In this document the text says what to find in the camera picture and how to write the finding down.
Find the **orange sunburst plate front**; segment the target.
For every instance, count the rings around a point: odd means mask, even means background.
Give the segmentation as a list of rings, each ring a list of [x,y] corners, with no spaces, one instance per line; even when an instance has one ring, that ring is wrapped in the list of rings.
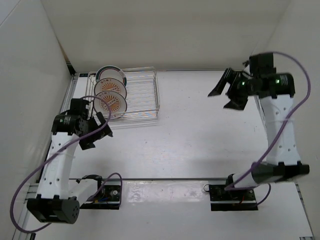
[[[128,105],[125,98],[118,92],[105,90],[99,92],[97,97],[100,97],[111,109],[111,119],[121,118],[127,111]],[[95,99],[93,109],[98,113],[101,112],[105,118],[109,116],[108,106],[100,99]]]

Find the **orange sunburst plate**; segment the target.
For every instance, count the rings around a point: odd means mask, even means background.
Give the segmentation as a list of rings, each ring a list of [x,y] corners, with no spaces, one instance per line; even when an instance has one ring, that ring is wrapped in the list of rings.
[[[107,77],[99,80],[94,87],[94,94],[97,95],[103,91],[113,91],[122,95],[125,99],[127,98],[127,89],[125,85],[119,80]]]
[[[127,111],[128,105],[125,98],[118,92],[105,90],[99,92],[97,97],[100,97],[111,109],[111,119],[121,118]],[[108,106],[100,99],[95,99],[93,109],[98,113],[101,112],[105,118],[109,116]]]

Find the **green red rimmed white plate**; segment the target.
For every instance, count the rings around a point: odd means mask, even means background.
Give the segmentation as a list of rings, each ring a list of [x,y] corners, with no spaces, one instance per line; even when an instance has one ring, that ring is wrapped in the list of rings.
[[[107,65],[101,67],[95,75],[96,82],[104,78],[113,78],[123,83],[124,86],[127,85],[127,77],[122,69],[117,66]]]

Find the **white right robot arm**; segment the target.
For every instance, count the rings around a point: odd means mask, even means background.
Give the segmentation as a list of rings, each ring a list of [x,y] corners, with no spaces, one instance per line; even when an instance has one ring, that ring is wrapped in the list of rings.
[[[226,109],[242,111],[248,98],[258,100],[267,136],[267,150],[245,173],[234,173],[227,177],[224,193],[230,200],[238,199],[243,190],[261,184],[287,182],[310,173],[310,166],[302,163],[297,149],[293,113],[295,84],[288,72],[277,72],[274,67],[262,73],[246,74],[244,71],[227,68],[210,97],[222,94],[226,84],[229,102]]]

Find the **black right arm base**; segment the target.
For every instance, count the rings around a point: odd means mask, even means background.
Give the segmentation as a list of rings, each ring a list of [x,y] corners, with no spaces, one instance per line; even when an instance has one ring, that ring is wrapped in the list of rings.
[[[206,184],[203,187],[209,194],[212,212],[257,211],[255,193],[250,190],[225,191],[223,184]]]

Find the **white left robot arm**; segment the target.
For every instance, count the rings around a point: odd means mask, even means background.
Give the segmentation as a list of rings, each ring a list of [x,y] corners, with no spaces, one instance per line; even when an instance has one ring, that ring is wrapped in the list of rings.
[[[36,196],[27,200],[26,207],[41,223],[74,224],[83,204],[100,200],[105,194],[103,178],[96,174],[78,179],[76,186],[69,188],[76,148],[92,149],[95,141],[111,137],[113,132],[101,112],[94,118],[73,110],[57,115],[51,132],[50,157]]]

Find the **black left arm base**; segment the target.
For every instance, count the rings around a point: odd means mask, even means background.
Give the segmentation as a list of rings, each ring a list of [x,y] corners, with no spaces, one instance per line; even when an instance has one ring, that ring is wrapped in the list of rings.
[[[122,200],[122,182],[111,181],[106,183],[94,200],[80,206],[82,210],[119,210]]]

